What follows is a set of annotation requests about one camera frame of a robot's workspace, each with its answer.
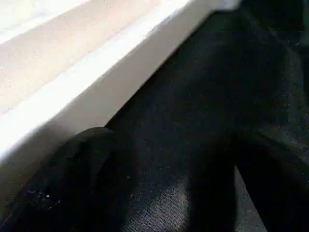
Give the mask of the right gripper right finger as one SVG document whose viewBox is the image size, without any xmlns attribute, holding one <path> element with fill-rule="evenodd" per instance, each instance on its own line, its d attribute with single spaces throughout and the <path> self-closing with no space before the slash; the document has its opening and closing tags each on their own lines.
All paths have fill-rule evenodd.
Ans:
<svg viewBox="0 0 309 232">
<path fill-rule="evenodd" d="M 269 232 L 309 230 L 309 163 L 257 132 L 235 132 L 236 166 Z"/>
</svg>

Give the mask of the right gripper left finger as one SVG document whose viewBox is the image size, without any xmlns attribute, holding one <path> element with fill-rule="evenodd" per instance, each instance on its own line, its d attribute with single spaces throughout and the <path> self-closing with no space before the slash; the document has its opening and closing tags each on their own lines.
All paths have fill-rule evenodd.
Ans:
<svg viewBox="0 0 309 232">
<path fill-rule="evenodd" d="M 62 145 L 18 192 L 3 232 L 119 232 L 136 182 L 134 141 L 87 129 Z"/>
</svg>

